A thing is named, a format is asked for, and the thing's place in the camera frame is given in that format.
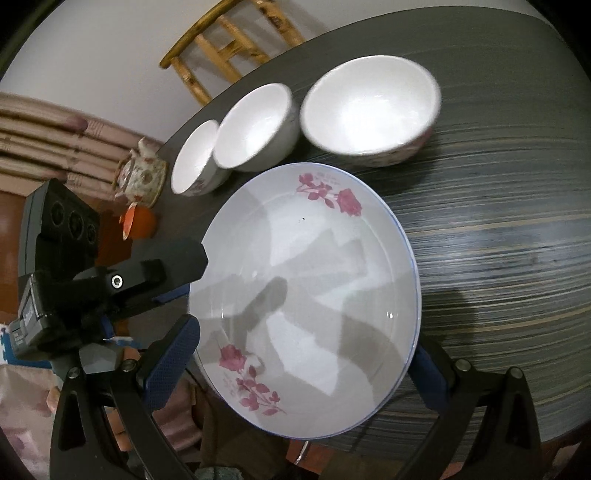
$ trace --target large bowl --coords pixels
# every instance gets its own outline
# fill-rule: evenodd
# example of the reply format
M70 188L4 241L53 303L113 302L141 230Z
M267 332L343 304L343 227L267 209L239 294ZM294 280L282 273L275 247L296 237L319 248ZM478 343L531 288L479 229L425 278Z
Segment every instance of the large bowl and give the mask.
M414 155L439 114L437 81L400 57L361 57L326 73L310 89L300 118L317 147L356 163L386 166Z
M314 439L374 414L410 364L417 265L384 201L338 168L288 164L243 185L203 239L196 361L242 417Z

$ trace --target chair backrest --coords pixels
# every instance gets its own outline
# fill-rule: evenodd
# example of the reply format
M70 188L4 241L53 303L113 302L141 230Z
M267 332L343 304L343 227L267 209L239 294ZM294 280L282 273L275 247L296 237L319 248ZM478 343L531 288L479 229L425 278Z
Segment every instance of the chair backrest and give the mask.
M253 4L268 18L269 22L281 34L290 47L304 43L304 37L293 26L289 19L279 9L274 0L251 0ZM176 42L164 58L160 61L160 67L167 69L171 65L182 78L189 91L202 105L211 102L212 97L197 80L188 65L180 58L181 53L194 41L211 62L220 69L229 82L237 82L242 75L230 63L230 59L242 53L254 62L262 65L269 61L269 56L264 53L244 32L234 25L225 14L242 0L222 0L209 12L202 16L184 35ZM232 37L233 40L221 50L218 50L209 40L203 36L203 32L218 23Z

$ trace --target pink curtain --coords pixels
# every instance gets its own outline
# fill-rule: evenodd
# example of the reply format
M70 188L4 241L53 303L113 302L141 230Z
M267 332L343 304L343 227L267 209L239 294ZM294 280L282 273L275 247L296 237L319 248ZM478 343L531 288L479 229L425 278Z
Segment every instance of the pink curtain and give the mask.
M57 178L75 193L112 201L119 165L142 137L82 112L0 93L0 191L27 196Z

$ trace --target orange cup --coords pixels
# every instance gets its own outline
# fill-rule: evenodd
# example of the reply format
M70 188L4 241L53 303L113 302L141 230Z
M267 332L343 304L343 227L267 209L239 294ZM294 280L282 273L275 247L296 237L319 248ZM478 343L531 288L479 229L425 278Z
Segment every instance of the orange cup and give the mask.
M125 215L119 217L119 223L123 224L123 240L150 238L156 232L154 212L137 202L129 205Z

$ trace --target table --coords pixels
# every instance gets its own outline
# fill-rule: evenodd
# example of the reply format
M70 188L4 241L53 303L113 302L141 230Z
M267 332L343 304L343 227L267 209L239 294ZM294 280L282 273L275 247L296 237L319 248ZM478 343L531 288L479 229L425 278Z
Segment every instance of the table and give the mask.
M202 122L221 121L243 95L271 82L299 103L325 72L355 57L393 54L428 68L443 107L416 158L354 173L404 227L423 289L423 331L477 368L519 365L542 440L591 419L591 83L542 21L479 7L433 7L332 31L258 67L175 133L173 164ZM301 139L287 161L342 165ZM186 198L166 184L156 238L203 236L249 174ZM467 453L475 415L458 458ZM435 415L407 379L370 421L325 444L406 459Z

